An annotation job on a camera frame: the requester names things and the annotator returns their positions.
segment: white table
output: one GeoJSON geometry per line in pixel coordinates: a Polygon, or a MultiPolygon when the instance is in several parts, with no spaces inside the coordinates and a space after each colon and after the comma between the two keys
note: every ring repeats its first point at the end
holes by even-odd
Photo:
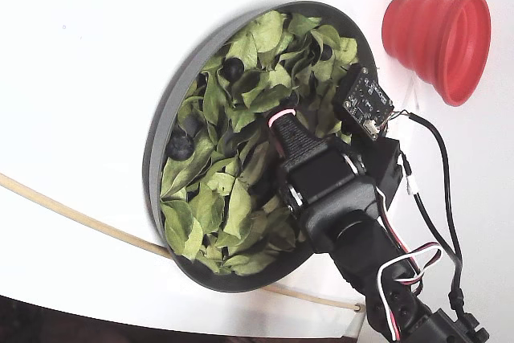
{"type": "MultiPolygon", "coordinates": [[[[123,231],[160,243],[141,159],[173,72],[245,10],[294,0],[0,0],[0,172],[123,231]]],[[[398,103],[414,79],[387,57],[391,0],[317,0],[348,14],[398,103]]],[[[328,256],[281,284],[362,302],[328,256]]],[[[355,337],[363,314],[264,291],[223,294],[169,260],[0,189],[0,295],[78,315],[197,333],[355,337]]]]}

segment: circuit board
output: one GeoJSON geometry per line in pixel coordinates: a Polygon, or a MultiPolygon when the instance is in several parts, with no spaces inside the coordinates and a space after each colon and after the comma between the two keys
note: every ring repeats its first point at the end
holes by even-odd
{"type": "Polygon", "coordinates": [[[375,141],[384,130],[384,122],[394,110],[393,101],[367,69],[353,64],[341,80],[334,97],[334,108],[345,127],[375,141]]]}

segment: tan cord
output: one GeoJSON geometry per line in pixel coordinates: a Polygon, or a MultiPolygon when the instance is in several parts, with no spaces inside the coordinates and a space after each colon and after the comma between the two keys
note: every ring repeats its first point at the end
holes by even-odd
{"type": "MultiPolygon", "coordinates": [[[[74,209],[70,208],[69,206],[65,206],[64,204],[57,202],[56,200],[53,200],[53,199],[49,198],[48,196],[45,196],[44,194],[36,192],[35,190],[32,190],[28,186],[24,186],[23,184],[20,184],[19,182],[13,180],[12,178],[7,177],[4,174],[1,174],[1,173],[0,173],[0,186],[3,186],[4,188],[10,190],[11,192],[19,194],[20,196],[26,198],[27,200],[30,200],[36,204],[39,204],[40,206],[44,206],[45,208],[47,208],[57,214],[61,214],[62,216],[67,217],[70,220],[76,221],[79,224],[85,225],[86,227],[90,227],[90,228],[94,229],[95,231],[102,232],[103,234],[105,234],[107,236],[111,236],[120,241],[124,241],[128,244],[133,245],[134,247],[144,249],[148,252],[155,253],[156,255],[166,257],[167,259],[172,259],[170,253],[168,252],[168,250],[166,248],[164,248],[160,245],[156,245],[154,243],[150,243],[146,240],[140,239],[139,237],[136,237],[134,235],[130,235],[126,232],[123,232],[123,231],[115,228],[115,227],[111,227],[110,225],[108,225],[106,223],[102,223],[101,221],[91,218],[91,217],[85,215],[84,213],[80,213],[79,211],[74,210],[74,209]]],[[[306,300],[311,303],[324,304],[324,305],[328,305],[331,307],[352,309],[355,312],[364,312],[365,311],[365,306],[363,304],[350,304],[350,303],[345,303],[345,302],[341,302],[341,301],[323,299],[321,297],[311,296],[306,293],[293,291],[291,289],[287,289],[287,288],[281,287],[276,284],[268,285],[266,287],[263,287],[262,289],[265,291],[278,293],[280,295],[295,297],[295,298],[301,299],[301,300],[306,300]]]]}

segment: white wire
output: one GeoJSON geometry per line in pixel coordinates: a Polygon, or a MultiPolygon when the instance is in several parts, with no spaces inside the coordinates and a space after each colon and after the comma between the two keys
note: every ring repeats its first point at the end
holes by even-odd
{"type": "MultiPolygon", "coordinates": [[[[387,325],[389,326],[389,329],[390,329],[390,332],[391,332],[391,337],[393,337],[393,341],[397,340],[397,334],[394,332],[393,321],[391,320],[391,315],[390,315],[391,308],[389,307],[389,304],[387,303],[386,295],[384,295],[384,288],[382,287],[382,280],[381,280],[382,273],[383,273],[383,271],[386,268],[390,267],[394,263],[397,263],[398,261],[409,259],[411,257],[414,258],[416,256],[422,255],[424,253],[427,253],[428,251],[433,251],[433,250],[441,251],[441,255],[443,255],[443,253],[444,253],[444,250],[443,250],[443,248],[440,245],[438,245],[438,244],[431,244],[428,247],[423,248],[420,251],[411,252],[411,253],[407,253],[405,255],[401,255],[399,257],[396,257],[396,258],[388,261],[387,263],[382,264],[382,266],[380,268],[378,268],[378,273],[377,273],[378,294],[380,295],[382,303],[384,304],[385,316],[387,317],[387,325]]],[[[439,260],[435,261],[432,265],[430,265],[430,267],[433,267],[438,261],[439,260]]]]}
{"type": "MultiPolygon", "coordinates": [[[[385,217],[388,219],[388,222],[389,222],[389,225],[391,227],[391,230],[394,232],[394,234],[396,235],[396,237],[398,238],[398,240],[400,240],[400,243],[403,245],[403,247],[406,248],[407,251],[411,251],[411,249],[409,248],[409,246],[407,245],[407,243],[405,241],[403,241],[402,237],[400,236],[400,234],[396,231],[396,229],[394,228],[393,226],[393,223],[391,222],[390,218],[389,218],[389,214],[387,213],[387,207],[386,207],[386,195],[380,190],[377,188],[377,192],[378,194],[380,194],[382,200],[381,200],[381,204],[382,204],[382,210],[384,211],[384,215],[385,217]]],[[[416,265],[418,265],[419,267],[419,263],[416,259],[414,259],[414,262],[416,263],[416,265]]]]}

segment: green leaf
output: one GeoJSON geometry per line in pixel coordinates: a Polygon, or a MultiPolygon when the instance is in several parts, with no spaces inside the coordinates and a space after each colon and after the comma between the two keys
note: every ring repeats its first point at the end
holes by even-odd
{"type": "Polygon", "coordinates": [[[239,158],[235,157],[235,159],[225,167],[225,173],[228,173],[230,176],[238,177],[239,175],[239,158]]]}
{"type": "Polygon", "coordinates": [[[270,244],[280,251],[292,251],[296,245],[295,231],[283,222],[270,234],[270,244]]]}
{"type": "Polygon", "coordinates": [[[270,51],[280,42],[284,18],[277,11],[269,11],[250,22],[250,32],[254,37],[257,52],[270,51]]]}
{"type": "Polygon", "coordinates": [[[203,114],[208,122],[218,124],[219,112],[226,105],[225,93],[213,74],[207,76],[207,88],[203,100],[203,114]]]}
{"type": "Polygon", "coordinates": [[[162,202],[161,210],[165,216],[166,241],[177,255],[182,255],[193,229],[193,213],[187,202],[179,200],[162,202]]]}
{"type": "Polygon", "coordinates": [[[262,211],[256,212],[252,215],[254,215],[254,218],[251,220],[250,233],[242,243],[237,244],[233,247],[228,247],[228,254],[230,256],[245,251],[250,247],[253,247],[254,244],[257,243],[263,237],[263,233],[266,230],[267,225],[267,215],[262,211]]]}
{"type": "Polygon", "coordinates": [[[241,59],[245,70],[257,67],[257,46],[251,31],[246,30],[241,35],[237,34],[235,36],[235,40],[230,45],[230,50],[226,57],[241,59]]]}
{"type": "Polygon", "coordinates": [[[223,228],[223,231],[229,235],[241,238],[241,226],[243,224],[243,220],[250,214],[250,212],[250,195],[244,188],[244,184],[239,179],[236,179],[234,187],[232,188],[232,194],[230,195],[226,225],[223,228]]]}
{"type": "Polygon", "coordinates": [[[319,138],[326,136],[339,121],[336,118],[332,106],[332,100],[336,94],[336,89],[336,85],[331,84],[321,100],[320,109],[318,110],[318,125],[316,126],[315,131],[315,135],[319,138]]]}
{"type": "Polygon", "coordinates": [[[262,251],[255,255],[249,255],[250,261],[248,263],[233,266],[232,270],[236,275],[252,275],[261,272],[265,267],[273,263],[277,255],[273,251],[262,251]]]}
{"type": "Polygon", "coordinates": [[[213,191],[224,197],[230,194],[230,192],[232,191],[232,186],[234,186],[234,182],[234,176],[231,176],[227,173],[217,172],[207,182],[207,186],[209,186],[213,191]]]}
{"type": "Polygon", "coordinates": [[[334,26],[324,24],[319,26],[317,31],[323,36],[323,43],[328,44],[333,50],[339,50],[341,48],[341,42],[339,33],[334,26]]]}
{"type": "Polygon", "coordinates": [[[273,88],[278,84],[282,84],[287,88],[291,87],[291,76],[286,71],[285,68],[282,67],[281,64],[277,64],[275,66],[275,70],[271,70],[268,72],[268,80],[269,87],[273,88]]]}
{"type": "Polygon", "coordinates": [[[267,166],[267,151],[269,146],[269,142],[263,142],[255,147],[251,160],[241,173],[241,177],[239,178],[241,182],[252,186],[261,178],[267,166]]]}
{"type": "MultiPolygon", "coordinates": [[[[203,170],[210,160],[210,155],[214,148],[213,143],[209,139],[209,134],[205,129],[201,130],[194,138],[194,153],[191,156],[192,160],[188,162],[186,167],[180,167],[178,174],[175,174],[175,170],[170,175],[175,174],[170,185],[166,184],[166,189],[161,189],[161,197],[164,198],[167,195],[174,194],[175,192],[182,189],[184,186],[188,186],[203,170]]],[[[168,177],[163,173],[162,180],[168,181],[168,177]]]]}
{"type": "Polygon", "coordinates": [[[214,72],[218,70],[223,63],[223,55],[215,54],[207,60],[206,64],[203,65],[200,72],[214,72]]]}
{"type": "Polygon", "coordinates": [[[247,264],[250,262],[250,256],[248,255],[237,255],[230,257],[223,263],[223,267],[233,267],[235,265],[247,264]]]}
{"type": "Polygon", "coordinates": [[[296,36],[303,37],[314,27],[318,27],[319,22],[304,17],[302,14],[293,13],[291,22],[289,23],[288,31],[296,36]]]}
{"type": "Polygon", "coordinates": [[[273,210],[278,208],[280,205],[282,205],[282,198],[278,194],[274,195],[270,201],[266,202],[263,205],[263,210],[266,213],[271,213],[273,210]]]}
{"type": "Polygon", "coordinates": [[[218,133],[216,133],[216,127],[213,124],[207,124],[207,132],[209,133],[209,139],[213,144],[218,143],[218,133]]]}
{"type": "Polygon", "coordinates": [[[332,76],[332,70],[334,68],[335,60],[335,55],[332,55],[329,60],[319,60],[318,63],[312,66],[314,76],[320,82],[326,82],[330,79],[330,77],[332,76]]]}
{"type": "Polygon", "coordinates": [[[234,235],[229,235],[228,233],[224,231],[218,232],[218,239],[216,240],[216,247],[222,248],[222,247],[235,247],[241,243],[244,242],[244,240],[248,237],[250,234],[251,229],[251,220],[246,219],[243,221],[240,227],[241,231],[241,238],[235,237],[234,235]]]}
{"type": "Polygon", "coordinates": [[[357,41],[354,38],[341,38],[341,48],[335,50],[336,62],[341,65],[348,65],[357,56],[357,41]]]}
{"type": "Polygon", "coordinates": [[[197,87],[198,87],[198,83],[197,83],[197,81],[195,79],[193,82],[191,82],[191,85],[187,89],[187,92],[184,95],[184,100],[186,100],[187,98],[192,96],[194,94],[194,92],[196,92],[197,87]]]}
{"type": "Polygon", "coordinates": [[[209,168],[209,170],[207,171],[207,174],[202,179],[202,181],[207,183],[212,178],[212,176],[214,176],[214,174],[216,172],[219,172],[221,169],[223,169],[227,165],[230,165],[233,161],[236,161],[236,160],[237,160],[237,157],[231,157],[231,158],[224,158],[222,160],[216,161],[209,168]]]}
{"type": "Polygon", "coordinates": [[[175,178],[177,178],[178,174],[186,169],[187,166],[193,161],[193,159],[194,154],[192,154],[191,157],[184,161],[175,161],[171,158],[168,158],[168,161],[166,161],[166,165],[164,166],[164,170],[162,171],[161,198],[171,196],[171,194],[180,190],[176,189],[172,192],[173,182],[175,181],[175,178]]]}
{"type": "MultiPolygon", "coordinates": [[[[247,134],[248,136],[244,139],[244,141],[247,141],[247,144],[244,145],[243,149],[239,153],[239,160],[241,160],[242,164],[247,159],[249,152],[254,148],[255,145],[257,145],[257,142],[259,142],[261,137],[260,127],[256,126],[254,131],[248,131],[247,134]]],[[[242,144],[244,141],[240,141],[236,146],[242,144]]]]}
{"type": "Polygon", "coordinates": [[[206,233],[216,232],[223,219],[225,200],[208,185],[200,183],[200,191],[191,200],[193,216],[206,233]]]}
{"type": "Polygon", "coordinates": [[[249,108],[251,103],[254,101],[257,96],[261,93],[262,90],[267,88],[269,85],[269,73],[263,72],[259,76],[259,82],[248,92],[244,92],[241,97],[243,98],[244,104],[249,108]]]}
{"type": "Polygon", "coordinates": [[[219,267],[221,263],[213,261],[211,259],[207,259],[201,252],[196,254],[196,260],[198,260],[203,265],[207,266],[212,272],[219,273],[219,267]]]}
{"type": "Polygon", "coordinates": [[[276,56],[286,51],[286,49],[289,46],[289,43],[293,40],[293,37],[294,35],[291,34],[289,31],[283,30],[279,44],[275,48],[273,48],[270,51],[260,52],[258,57],[262,68],[265,68],[268,71],[272,70],[272,66],[275,63],[276,56]]]}
{"type": "Polygon", "coordinates": [[[280,207],[280,208],[273,210],[267,216],[266,232],[273,231],[281,223],[286,221],[290,215],[291,215],[291,211],[288,208],[280,207]]]}
{"type": "Polygon", "coordinates": [[[259,96],[251,103],[250,111],[267,112],[275,106],[278,106],[283,98],[287,98],[290,95],[291,89],[279,84],[269,92],[259,94],[259,96]]]}
{"type": "Polygon", "coordinates": [[[187,241],[184,243],[184,251],[182,256],[189,260],[194,260],[197,253],[200,251],[200,246],[203,240],[203,230],[197,219],[193,218],[193,229],[187,241]]]}

